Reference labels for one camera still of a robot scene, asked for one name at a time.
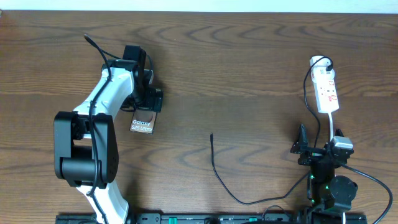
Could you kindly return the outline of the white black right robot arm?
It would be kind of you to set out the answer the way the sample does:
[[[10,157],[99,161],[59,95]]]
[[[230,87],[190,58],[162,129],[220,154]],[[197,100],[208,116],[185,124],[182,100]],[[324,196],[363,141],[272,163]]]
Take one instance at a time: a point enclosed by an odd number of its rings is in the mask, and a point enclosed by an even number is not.
[[[345,213],[351,210],[358,185],[350,178],[336,175],[335,169],[345,165],[354,153],[353,143],[341,130],[324,147],[310,147],[304,125],[299,126],[298,138],[290,152],[298,154],[298,164],[309,166],[307,197],[312,201],[297,214],[300,223],[344,223]]]

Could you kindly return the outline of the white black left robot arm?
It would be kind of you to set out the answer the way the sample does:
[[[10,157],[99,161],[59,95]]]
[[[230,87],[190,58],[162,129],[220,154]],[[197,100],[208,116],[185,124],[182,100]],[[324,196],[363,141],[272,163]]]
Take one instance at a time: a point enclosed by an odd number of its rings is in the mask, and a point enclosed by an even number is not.
[[[127,45],[123,57],[105,60],[101,78],[73,111],[60,111],[53,122],[55,175],[85,195],[92,215],[58,215],[56,223],[135,223],[129,202],[116,182],[119,153],[114,119],[119,111],[157,116],[164,92],[152,88],[150,60],[140,46]]]

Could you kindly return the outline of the Galaxy S25 Ultra smartphone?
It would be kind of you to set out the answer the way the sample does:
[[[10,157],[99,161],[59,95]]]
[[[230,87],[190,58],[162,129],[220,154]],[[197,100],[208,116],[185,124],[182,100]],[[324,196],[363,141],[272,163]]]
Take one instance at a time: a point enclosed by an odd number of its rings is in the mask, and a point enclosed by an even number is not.
[[[156,112],[136,110],[133,113],[129,130],[135,133],[153,134],[156,117]]]

